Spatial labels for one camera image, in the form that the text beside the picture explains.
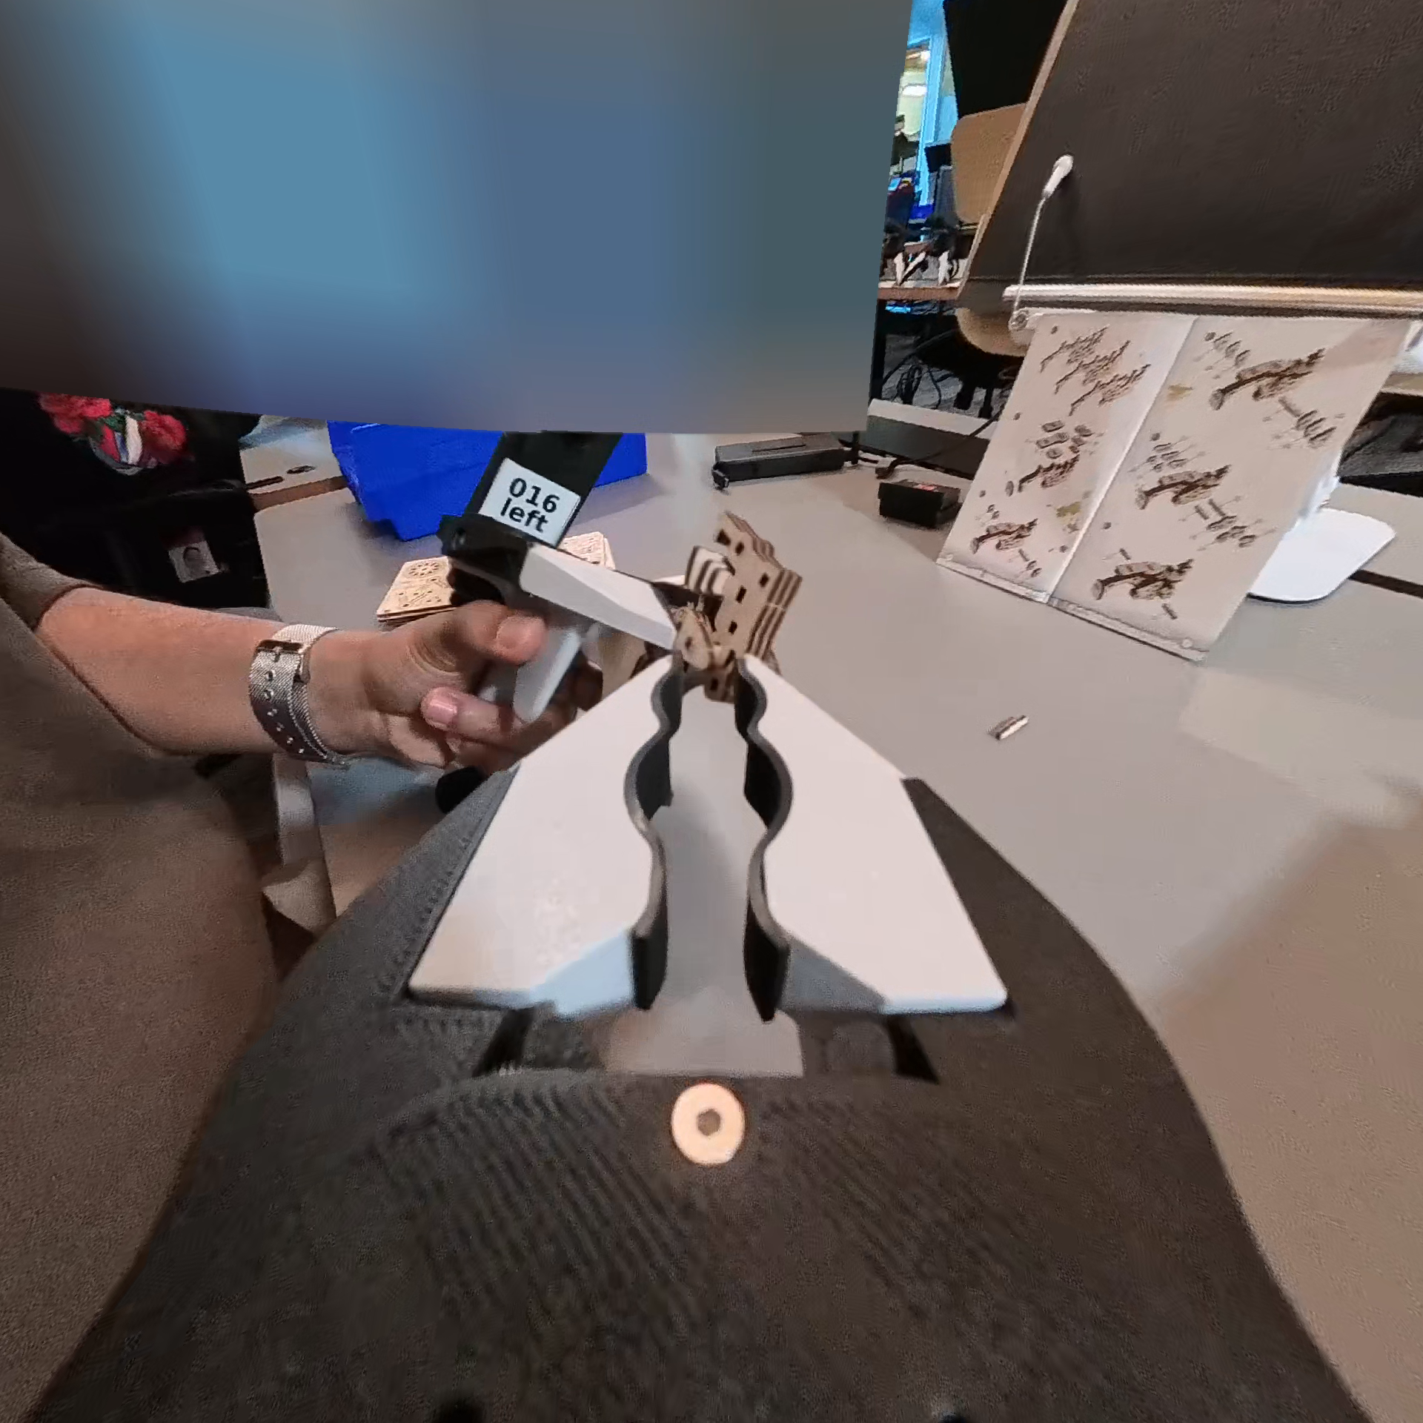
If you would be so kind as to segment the person's left hand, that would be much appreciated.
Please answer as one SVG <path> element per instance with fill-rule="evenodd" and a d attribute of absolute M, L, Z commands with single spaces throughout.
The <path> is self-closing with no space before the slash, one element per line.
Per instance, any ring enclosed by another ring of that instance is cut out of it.
<path fill-rule="evenodd" d="M 477 689 L 543 650 L 538 617 L 474 601 L 389 632 L 330 632 L 308 655 L 308 711 L 321 742 L 347 757 L 437 771 L 498 772 L 591 708 L 601 674 L 575 657 L 533 720 Z"/>

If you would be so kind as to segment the flat black device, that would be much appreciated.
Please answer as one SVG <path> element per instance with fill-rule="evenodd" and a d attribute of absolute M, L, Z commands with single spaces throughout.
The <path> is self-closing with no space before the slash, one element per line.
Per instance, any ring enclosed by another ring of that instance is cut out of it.
<path fill-rule="evenodd" d="M 777 478 L 836 473 L 845 467 L 852 445 L 835 434 L 794 434 L 747 439 L 714 447 L 709 476 L 716 489 Z"/>

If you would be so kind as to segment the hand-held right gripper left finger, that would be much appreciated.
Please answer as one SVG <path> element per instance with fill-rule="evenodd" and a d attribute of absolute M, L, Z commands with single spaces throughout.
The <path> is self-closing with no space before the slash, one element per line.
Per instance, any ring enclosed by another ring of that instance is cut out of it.
<path fill-rule="evenodd" d="M 650 664 L 525 757 L 408 987 L 421 1001 L 648 1008 L 667 965 L 667 864 L 679 661 Z"/>

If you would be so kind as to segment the tan chair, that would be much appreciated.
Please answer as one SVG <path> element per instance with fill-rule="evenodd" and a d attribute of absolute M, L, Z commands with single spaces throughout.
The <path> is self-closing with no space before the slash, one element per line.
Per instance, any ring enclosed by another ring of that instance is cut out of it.
<path fill-rule="evenodd" d="M 1009 359 L 1018 359 L 1026 349 L 1021 342 L 1021 330 L 1011 325 L 1013 318 L 1004 313 L 1001 305 L 985 312 L 970 308 L 967 288 L 969 269 L 980 244 L 980 229 L 991 215 L 1002 186 L 1002 174 L 1016 152 L 1024 112 L 1026 103 L 1019 102 L 962 115 L 950 135 L 955 212 L 972 230 L 969 257 L 957 281 L 953 317 L 969 344 L 987 354 Z"/>

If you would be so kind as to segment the person's olive brown shirt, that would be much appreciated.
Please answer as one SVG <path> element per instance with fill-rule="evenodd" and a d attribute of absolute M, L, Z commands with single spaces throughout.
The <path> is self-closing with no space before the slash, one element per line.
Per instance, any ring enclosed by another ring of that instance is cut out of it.
<path fill-rule="evenodd" d="M 3 1419 L 133 1267 L 279 982 L 220 791 L 44 647 L 76 588 L 3 540 Z"/>

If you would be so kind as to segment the monitor on white stand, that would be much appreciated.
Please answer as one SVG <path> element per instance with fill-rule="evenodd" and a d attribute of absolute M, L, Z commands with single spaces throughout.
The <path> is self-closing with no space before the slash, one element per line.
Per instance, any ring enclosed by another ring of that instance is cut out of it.
<path fill-rule="evenodd" d="M 1065 310 L 1395 318 L 1411 347 L 1419 63 L 1419 3 L 1072 3 L 969 306 L 1024 347 Z"/>

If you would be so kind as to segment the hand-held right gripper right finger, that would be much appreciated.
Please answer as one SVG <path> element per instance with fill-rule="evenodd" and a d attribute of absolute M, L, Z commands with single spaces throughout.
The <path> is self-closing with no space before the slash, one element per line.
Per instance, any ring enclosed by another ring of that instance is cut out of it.
<path fill-rule="evenodd" d="M 755 657 L 738 667 L 748 862 L 742 962 L 764 1020 L 1004 1008 L 1007 989 L 897 767 Z"/>

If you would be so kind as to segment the silver mesh wristwatch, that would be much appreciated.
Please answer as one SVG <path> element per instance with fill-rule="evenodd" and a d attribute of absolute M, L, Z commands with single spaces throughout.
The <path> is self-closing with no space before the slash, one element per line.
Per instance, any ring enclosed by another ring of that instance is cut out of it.
<path fill-rule="evenodd" d="M 326 744 L 310 710 L 311 649 L 332 632 L 316 625 L 269 630 L 254 650 L 247 689 L 254 718 L 279 755 L 345 769 L 350 757 Z"/>

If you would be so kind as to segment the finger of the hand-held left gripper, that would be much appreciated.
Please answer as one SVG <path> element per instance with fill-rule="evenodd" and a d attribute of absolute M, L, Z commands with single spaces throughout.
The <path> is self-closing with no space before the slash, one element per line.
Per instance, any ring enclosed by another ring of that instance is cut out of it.
<path fill-rule="evenodd" d="M 531 545 L 521 564 L 521 591 L 582 622 L 669 650 L 675 623 L 652 581 L 586 562 L 548 545 Z"/>

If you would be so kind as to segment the person's left forearm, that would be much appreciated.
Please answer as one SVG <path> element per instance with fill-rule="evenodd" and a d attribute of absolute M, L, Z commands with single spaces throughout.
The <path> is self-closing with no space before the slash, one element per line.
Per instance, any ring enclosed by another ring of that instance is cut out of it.
<path fill-rule="evenodd" d="M 135 738 L 160 754 L 265 754 L 250 664 L 277 625 L 77 586 L 40 617 L 38 639 Z"/>

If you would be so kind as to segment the model assembly instruction sheet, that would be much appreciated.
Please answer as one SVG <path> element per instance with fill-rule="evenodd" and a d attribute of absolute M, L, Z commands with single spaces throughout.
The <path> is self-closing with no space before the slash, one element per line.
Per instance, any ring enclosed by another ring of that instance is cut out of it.
<path fill-rule="evenodd" d="M 1028 323 L 936 566 L 1189 662 L 1321 506 L 1412 330 L 1089 310 Z"/>

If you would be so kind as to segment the blue plastic bin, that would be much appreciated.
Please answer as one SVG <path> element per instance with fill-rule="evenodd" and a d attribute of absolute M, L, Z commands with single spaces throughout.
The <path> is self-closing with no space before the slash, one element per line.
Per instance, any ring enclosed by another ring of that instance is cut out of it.
<path fill-rule="evenodd" d="M 498 471 L 486 491 L 501 432 L 330 420 L 326 435 L 367 520 L 401 540 L 472 508 L 515 537 L 557 545 L 581 508 L 572 476 L 545 473 L 530 454 L 511 454 L 513 471 Z"/>

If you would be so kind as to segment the small black box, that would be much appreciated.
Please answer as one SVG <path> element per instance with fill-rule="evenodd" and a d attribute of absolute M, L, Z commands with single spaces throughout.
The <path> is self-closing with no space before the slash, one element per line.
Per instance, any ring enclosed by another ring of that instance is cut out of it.
<path fill-rule="evenodd" d="M 877 484 L 877 513 L 887 522 L 941 528 L 952 523 L 960 505 L 958 486 L 897 478 Z"/>

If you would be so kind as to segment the laser-cut wooden model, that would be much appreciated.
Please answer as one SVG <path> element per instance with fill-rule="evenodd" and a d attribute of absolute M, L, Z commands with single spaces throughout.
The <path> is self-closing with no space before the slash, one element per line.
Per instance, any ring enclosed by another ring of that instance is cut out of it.
<path fill-rule="evenodd" d="M 801 574 L 733 511 L 719 517 L 709 545 L 689 550 L 682 576 L 652 581 L 691 684 L 718 703 L 735 701 L 745 657 L 779 671 L 775 640 L 801 584 Z"/>

